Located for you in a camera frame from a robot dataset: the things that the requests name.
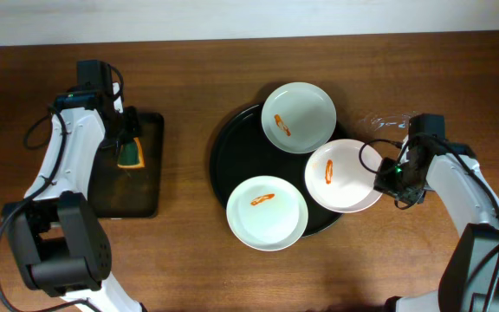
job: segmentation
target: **wooden tabletop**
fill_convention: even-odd
[[[443,114],[499,196],[499,32],[327,36],[0,48],[0,211],[43,160],[22,147],[24,132],[75,84],[75,62],[93,58],[120,69],[127,105],[165,117],[159,215],[101,221],[113,273],[150,311],[345,309],[437,288],[458,236],[434,193],[408,211],[384,196],[278,252],[230,232],[207,171],[211,144],[229,116],[286,82],[323,88],[355,138],[402,140],[406,129],[375,128]],[[21,309],[61,302],[23,286],[6,241],[0,273]]]

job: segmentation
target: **white background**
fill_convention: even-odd
[[[0,45],[499,29],[499,0],[0,0]]]

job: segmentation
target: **orange object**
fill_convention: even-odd
[[[287,136],[290,136],[292,135],[292,133],[290,133],[290,130],[288,129],[288,126],[286,126],[284,124],[284,121],[282,121],[281,119],[281,116],[276,114],[275,115],[275,121],[276,121],[276,125],[281,128],[282,131],[284,131],[284,133],[287,135]]]
[[[261,204],[262,202],[264,202],[265,200],[267,199],[271,199],[275,196],[275,194],[267,194],[267,195],[263,195],[263,196],[260,196],[254,200],[251,201],[251,205],[259,205]]]
[[[325,173],[325,180],[327,181],[327,184],[330,184],[333,181],[333,161],[330,159],[327,161],[327,172]]]

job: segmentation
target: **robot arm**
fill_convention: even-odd
[[[410,120],[410,138],[417,133],[444,140],[444,117],[422,114]],[[414,205],[423,201],[425,191],[434,191],[444,202],[461,239],[440,281],[439,290],[419,297],[393,297],[386,311],[454,312],[482,311],[489,293],[491,276],[497,265],[499,221],[487,193],[445,148],[417,140],[400,155],[399,162],[383,159],[375,179],[375,189]],[[468,146],[448,144],[465,165],[493,193],[480,172]],[[388,168],[395,168],[386,173]],[[499,311],[499,281],[490,311]]]
[[[10,221],[6,234],[29,289],[42,289],[68,302],[88,300],[100,311],[140,312],[145,311],[143,305],[131,299],[111,273],[107,235],[87,203],[98,149],[118,148],[139,136],[134,108],[122,109],[122,86],[113,90],[112,70],[100,61],[77,63],[78,85],[55,99],[49,146],[40,172],[24,197],[30,198],[47,184],[64,148],[56,175],[32,200],[6,204],[2,214],[9,216],[19,206],[23,209]],[[63,237],[40,236],[55,225],[62,228]],[[86,305],[77,307],[92,311]]]

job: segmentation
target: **white plate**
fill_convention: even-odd
[[[317,203],[331,211],[348,213],[362,211],[379,200],[381,193],[373,189],[374,174],[359,160],[362,146],[363,142],[357,140],[334,140],[311,155],[305,168],[305,184]],[[382,161],[370,146],[363,150],[362,156],[372,169],[378,168]],[[327,172],[329,162],[332,171]]]
[[[275,251],[289,247],[303,235],[308,206],[289,182],[260,176],[245,180],[231,193],[226,218],[244,244]]]
[[[265,101],[261,124],[267,139],[288,153],[309,153],[327,143],[336,127],[336,109],[328,94],[306,83],[293,82]]]

